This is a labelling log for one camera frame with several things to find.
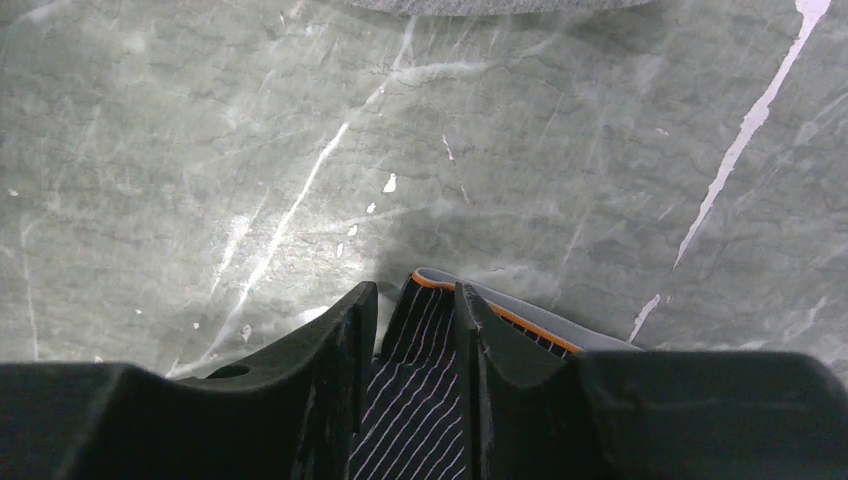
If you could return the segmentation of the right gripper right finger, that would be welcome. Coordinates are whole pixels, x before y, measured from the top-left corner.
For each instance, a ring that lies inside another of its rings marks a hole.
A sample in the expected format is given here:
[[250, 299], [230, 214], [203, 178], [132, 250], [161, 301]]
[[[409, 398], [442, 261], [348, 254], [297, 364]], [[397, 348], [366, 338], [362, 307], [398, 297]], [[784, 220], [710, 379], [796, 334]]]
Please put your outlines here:
[[473, 479], [843, 479], [847, 392], [781, 352], [562, 359], [455, 289], [463, 459]]

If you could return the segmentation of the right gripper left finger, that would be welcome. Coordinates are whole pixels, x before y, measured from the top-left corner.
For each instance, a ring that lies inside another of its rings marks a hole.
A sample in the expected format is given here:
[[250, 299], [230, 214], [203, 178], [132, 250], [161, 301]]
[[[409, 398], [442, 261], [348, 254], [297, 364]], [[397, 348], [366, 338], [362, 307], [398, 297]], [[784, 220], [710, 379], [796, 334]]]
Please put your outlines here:
[[128, 363], [1, 368], [5, 479], [343, 479], [367, 407], [378, 290], [204, 378]]

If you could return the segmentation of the black striped underwear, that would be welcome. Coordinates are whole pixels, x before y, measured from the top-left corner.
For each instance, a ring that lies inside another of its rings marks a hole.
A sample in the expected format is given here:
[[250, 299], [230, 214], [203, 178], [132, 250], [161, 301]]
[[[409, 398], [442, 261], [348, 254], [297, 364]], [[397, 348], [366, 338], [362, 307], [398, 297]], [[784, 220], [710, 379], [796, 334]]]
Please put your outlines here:
[[[460, 360], [452, 337], [456, 275], [414, 271], [396, 298], [372, 363], [368, 408], [351, 453], [348, 479], [472, 479], [462, 446]], [[543, 350], [564, 360], [592, 349], [638, 347], [515, 297], [474, 284], [495, 313]]]

